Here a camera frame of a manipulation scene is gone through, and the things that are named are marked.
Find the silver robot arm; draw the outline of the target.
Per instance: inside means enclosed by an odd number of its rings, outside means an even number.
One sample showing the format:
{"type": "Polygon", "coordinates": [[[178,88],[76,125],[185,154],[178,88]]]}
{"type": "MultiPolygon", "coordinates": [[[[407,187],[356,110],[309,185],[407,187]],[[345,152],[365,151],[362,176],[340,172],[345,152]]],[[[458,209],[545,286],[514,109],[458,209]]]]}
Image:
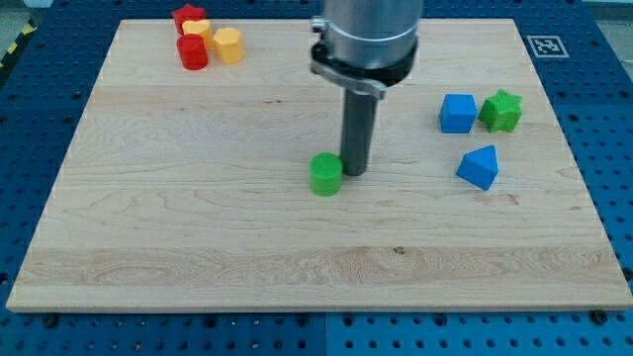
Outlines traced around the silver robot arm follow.
{"type": "Polygon", "coordinates": [[[404,80],[417,49],[422,0],[325,0],[311,19],[319,34],[310,70],[376,100],[404,80]]]}

